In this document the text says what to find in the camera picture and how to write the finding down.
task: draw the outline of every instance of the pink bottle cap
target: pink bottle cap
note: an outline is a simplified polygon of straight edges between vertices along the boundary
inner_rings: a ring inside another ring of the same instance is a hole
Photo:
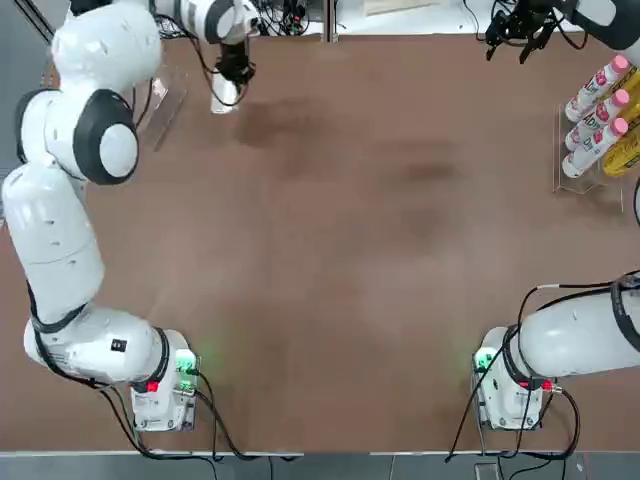
[[[616,73],[622,73],[629,68],[629,61],[622,55],[616,55],[611,61],[611,68]]]
[[[613,133],[616,137],[621,137],[629,130],[629,124],[624,118],[616,118],[611,123],[611,133]]]
[[[629,100],[629,93],[624,88],[616,90],[616,93],[611,96],[611,103],[613,103],[618,108],[624,107],[627,103],[629,103]]]

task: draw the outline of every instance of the green light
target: green light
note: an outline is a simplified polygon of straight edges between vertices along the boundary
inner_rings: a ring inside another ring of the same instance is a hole
[[[191,350],[176,350],[176,370],[185,372],[196,368],[196,356]]]

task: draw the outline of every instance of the white bottle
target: white bottle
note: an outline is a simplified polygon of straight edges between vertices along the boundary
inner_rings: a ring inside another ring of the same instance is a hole
[[[627,133],[629,125],[624,118],[616,118],[611,124],[597,130],[587,138],[580,148],[569,153],[562,161],[562,171],[567,177],[582,175],[602,157],[618,139]]]
[[[629,68],[627,59],[622,55],[616,55],[611,63],[598,70],[578,94],[569,100],[564,109],[567,118],[572,122],[580,120],[609,87],[618,81],[627,68]]]
[[[604,127],[618,116],[629,103],[629,94],[620,89],[606,100],[600,100],[573,129],[567,133],[564,143],[570,152],[582,145],[593,132]]]

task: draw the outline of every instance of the floor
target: floor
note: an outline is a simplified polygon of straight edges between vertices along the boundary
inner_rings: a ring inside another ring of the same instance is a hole
[[[475,455],[456,457],[449,464],[444,455],[366,455],[366,454],[312,454],[294,462],[273,460],[274,480],[473,480],[476,466],[493,463]],[[516,470],[536,465],[525,457],[502,462],[505,480]],[[638,477],[640,455],[589,453],[576,454],[567,463],[567,480],[600,480],[615,478],[631,480]],[[211,467],[204,462],[157,462],[138,455],[55,455],[55,456],[1,456],[0,478],[3,480],[80,480],[91,472],[93,480],[125,480],[153,478],[154,480],[196,480],[209,478]],[[495,470],[480,480],[496,480]],[[269,480],[266,459],[239,462],[225,459],[217,465],[218,480]],[[520,478],[529,480],[560,480],[562,465],[528,472]]]

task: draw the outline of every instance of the metal frame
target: metal frame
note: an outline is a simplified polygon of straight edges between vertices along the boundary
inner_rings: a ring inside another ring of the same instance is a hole
[[[338,41],[336,32],[336,0],[322,0],[322,41],[333,43]]]

